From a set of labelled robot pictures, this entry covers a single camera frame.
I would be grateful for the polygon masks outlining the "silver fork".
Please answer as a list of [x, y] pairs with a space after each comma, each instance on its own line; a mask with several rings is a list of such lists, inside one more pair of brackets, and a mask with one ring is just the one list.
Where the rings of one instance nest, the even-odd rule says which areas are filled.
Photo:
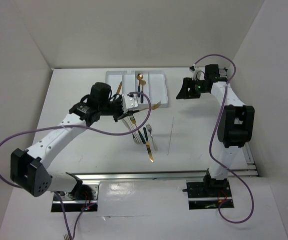
[[147, 128], [148, 132], [150, 133], [154, 150], [155, 150], [155, 151], [158, 151], [158, 146], [157, 146], [157, 144], [156, 144], [156, 142], [155, 142], [155, 140], [154, 140], [154, 138], [153, 138], [153, 135], [152, 135], [152, 127], [151, 127], [151, 125], [150, 125], [149, 123], [146, 124], [146, 128]]
[[133, 137], [133, 140], [136, 144], [140, 144], [140, 139], [138, 138], [138, 136], [133, 132], [132, 133], [132, 137]]

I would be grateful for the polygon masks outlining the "gold knife green handle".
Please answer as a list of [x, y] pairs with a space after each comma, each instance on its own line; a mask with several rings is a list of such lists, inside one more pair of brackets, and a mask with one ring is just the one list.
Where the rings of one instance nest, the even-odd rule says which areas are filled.
[[149, 140], [148, 140], [147, 128], [143, 127], [143, 131], [144, 131], [144, 135], [145, 135], [146, 148], [147, 148], [147, 151], [148, 151], [149, 159], [153, 163], [154, 159], [153, 159], [151, 147], [150, 147]]
[[122, 81], [120, 81], [120, 83], [119, 83], [119, 85], [118, 85], [118, 88], [117, 88], [116, 94], [119, 94], [119, 93], [120, 93], [121, 88], [122, 88]]

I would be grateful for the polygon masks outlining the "gold spoon green handle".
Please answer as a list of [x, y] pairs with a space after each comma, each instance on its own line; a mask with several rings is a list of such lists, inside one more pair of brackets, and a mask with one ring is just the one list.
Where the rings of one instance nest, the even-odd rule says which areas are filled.
[[137, 92], [140, 92], [141, 80], [143, 79], [143, 75], [141, 73], [138, 73], [136, 75], [136, 79], [138, 80]]
[[[141, 86], [141, 93], [143, 93], [143, 88], [144, 88], [144, 85], [146, 84], [146, 81], [145, 80], [140, 80], [139, 83], [140, 83], [140, 86]], [[143, 103], [143, 102], [144, 102], [144, 97], [141, 94], [140, 95], [140, 103]]]

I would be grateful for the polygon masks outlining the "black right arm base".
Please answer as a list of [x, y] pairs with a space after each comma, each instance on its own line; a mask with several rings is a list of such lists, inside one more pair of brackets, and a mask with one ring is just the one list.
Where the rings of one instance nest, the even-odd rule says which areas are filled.
[[202, 182], [187, 182], [182, 190], [189, 198], [228, 198], [232, 197], [228, 180], [215, 180], [205, 176]]

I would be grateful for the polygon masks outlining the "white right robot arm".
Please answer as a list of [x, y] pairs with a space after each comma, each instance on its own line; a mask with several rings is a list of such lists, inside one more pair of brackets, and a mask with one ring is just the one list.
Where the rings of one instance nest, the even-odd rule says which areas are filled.
[[198, 99], [210, 93], [221, 104], [220, 119], [215, 132], [221, 143], [216, 162], [207, 170], [201, 191], [208, 197], [216, 197], [228, 187], [228, 170], [236, 154], [251, 140], [255, 110], [243, 103], [232, 90], [226, 69], [216, 64], [208, 64], [204, 70], [193, 65], [189, 68], [193, 76], [183, 79], [177, 95], [178, 100]]

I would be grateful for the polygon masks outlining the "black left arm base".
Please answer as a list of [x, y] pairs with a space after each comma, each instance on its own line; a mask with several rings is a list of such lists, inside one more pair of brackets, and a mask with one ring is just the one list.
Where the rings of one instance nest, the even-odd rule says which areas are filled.
[[88, 185], [78, 180], [71, 191], [58, 191], [57, 193], [65, 201], [91, 202], [96, 201], [98, 198], [98, 185]]

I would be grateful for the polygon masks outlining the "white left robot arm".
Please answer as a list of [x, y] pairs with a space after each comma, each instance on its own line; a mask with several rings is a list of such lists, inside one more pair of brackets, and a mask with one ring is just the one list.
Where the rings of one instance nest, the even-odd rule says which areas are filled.
[[11, 180], [34, 197], [52, 191], [64, 192], [72, 200], [78, 199], [83, 191], [89, 191], [89, 187], [72, 173], [51, 175], [48, 167], [74, 138], [101, 116], [112, 116], [117, 122], [135, 113], [137, 108], [135, 94], [113, 94], [110, 85], [95, 83], [90, 93], [70, 108], [56, 129], [26, 150], [18, 148], [12, 152]]

